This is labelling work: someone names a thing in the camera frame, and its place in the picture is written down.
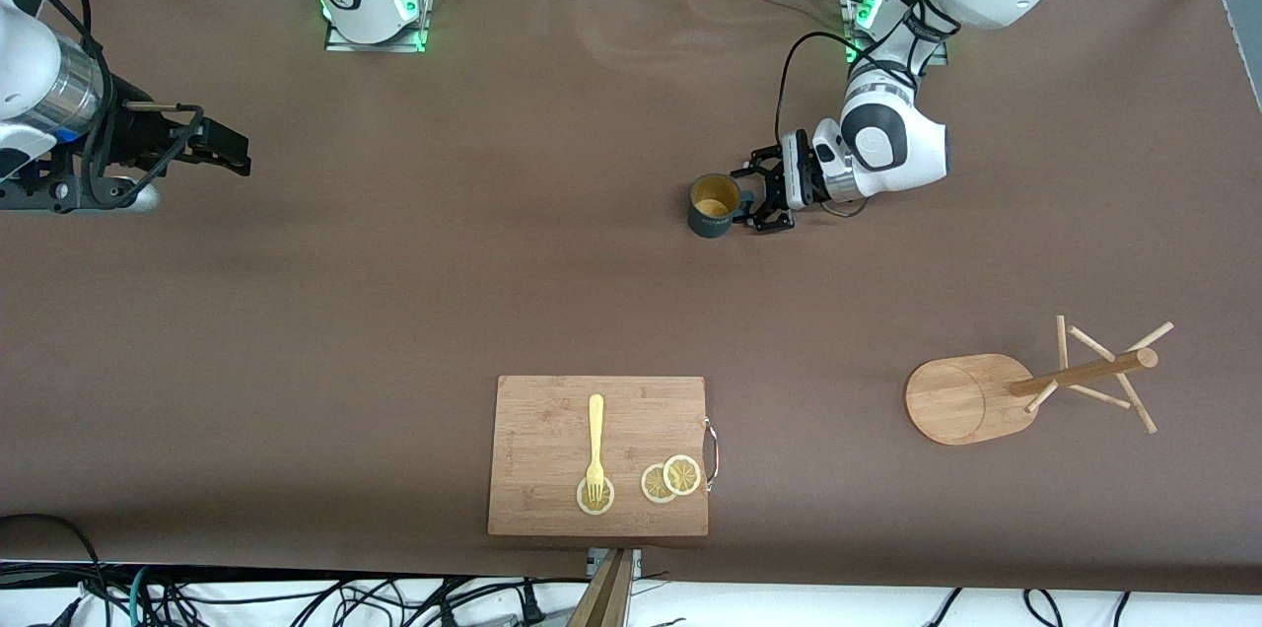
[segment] wooden round base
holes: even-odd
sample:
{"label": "wooden round base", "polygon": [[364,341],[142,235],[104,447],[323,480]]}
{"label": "wooden round base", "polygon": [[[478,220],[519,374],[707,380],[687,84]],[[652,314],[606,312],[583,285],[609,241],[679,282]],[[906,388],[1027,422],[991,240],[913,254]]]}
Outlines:
{"label": "wooden round base", "polygon": [[926,438],[967,445],[1025,430],[1039,415],[1008,384],[1031,378],[1015,358],[997,353],[938,358],[907,380],[907,415]]}

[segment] wooden mug tree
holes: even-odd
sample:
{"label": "wooden mug tree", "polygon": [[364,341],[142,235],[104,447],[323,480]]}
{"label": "wooden mug tree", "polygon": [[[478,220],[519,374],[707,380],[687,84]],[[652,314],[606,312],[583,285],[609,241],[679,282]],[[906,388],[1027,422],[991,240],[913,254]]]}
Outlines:
{"label": "wooden mug tree", "polygon": [[[930,440],[944,445],[967,445],[1025,430],[1046,399],[1058,389],[1069,389],[1114,407],[1133,409],[1152,434],[1157,426],[1126,375],[1155,367],[1157,352],[1148,347],[1174,327],[1166,322],[1122,355],[1113,355],[1078,327],[1066,329],[1065,318],[1058,317],[1058,371],[1034,376],[1015,358],[997,353],[938,358],[916,367],[907,380],[907,415]],[[1099,361],[1070,367],[1066,333],[1094,349]],[[1108,376],[1118,380],[1129,401],[1083,385]]]}

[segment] teal cable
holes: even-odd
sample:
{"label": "teal cable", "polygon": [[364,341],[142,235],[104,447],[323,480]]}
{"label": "teal cable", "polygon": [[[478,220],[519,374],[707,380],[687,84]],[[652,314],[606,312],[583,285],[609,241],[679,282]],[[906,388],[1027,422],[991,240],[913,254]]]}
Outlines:
{"label": "teal cable", "polygon": [[131,592],[127,594],[127,617],[131,618],[131,627],[140,627],[140,611],[136,603],[140,602],[140,583],[146,570],[149,570],[148,565],[136,570],[136,577],[131,578]]}

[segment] lemon slice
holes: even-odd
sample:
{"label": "lemon slice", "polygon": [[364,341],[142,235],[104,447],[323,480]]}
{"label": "lemon slice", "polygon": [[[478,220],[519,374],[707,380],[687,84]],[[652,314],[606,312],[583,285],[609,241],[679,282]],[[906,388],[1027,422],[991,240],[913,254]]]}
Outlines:
{"label": "lemon slice", "polygon": [[675,492],[666,487],[666,479],[661,473],[663,464],[654,464],[640,476],[640,491],[654,503],[666,503],[674,501]]}
{"label": "lemon slice", "polygon": [[591,513],[592,516],[599,516],[608,511],[613,506],[613,482],[610,478],[604,478],[604,495],[601,496],[601,501],[596,503],[587,503],[587,497],[583,489],[587,488],[587,479],[578,481],[578,491],[574,493],[574,500],[578,501],[578,508],[582,508],[584,513]]}
{"label": "lemon slice", "polygon": [[676,453],[663,462],[661,474],[673,495],[687,496],[702,486],[702,468],[685,453]]}

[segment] wooden fork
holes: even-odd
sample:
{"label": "wooden fork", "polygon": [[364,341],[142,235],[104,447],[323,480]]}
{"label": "wooden fork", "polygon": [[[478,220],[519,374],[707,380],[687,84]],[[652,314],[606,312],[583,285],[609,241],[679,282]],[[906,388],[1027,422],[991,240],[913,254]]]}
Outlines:
{"label": "wooden fork", "polygon": [[604,468],[601,467],[601,428],[604,424],[604,396],[596,394],[587,399],[588,426],[592,431],[592,462],[587,466],[587,486],[583,496],[588,505],[597,505],[604,496]]}

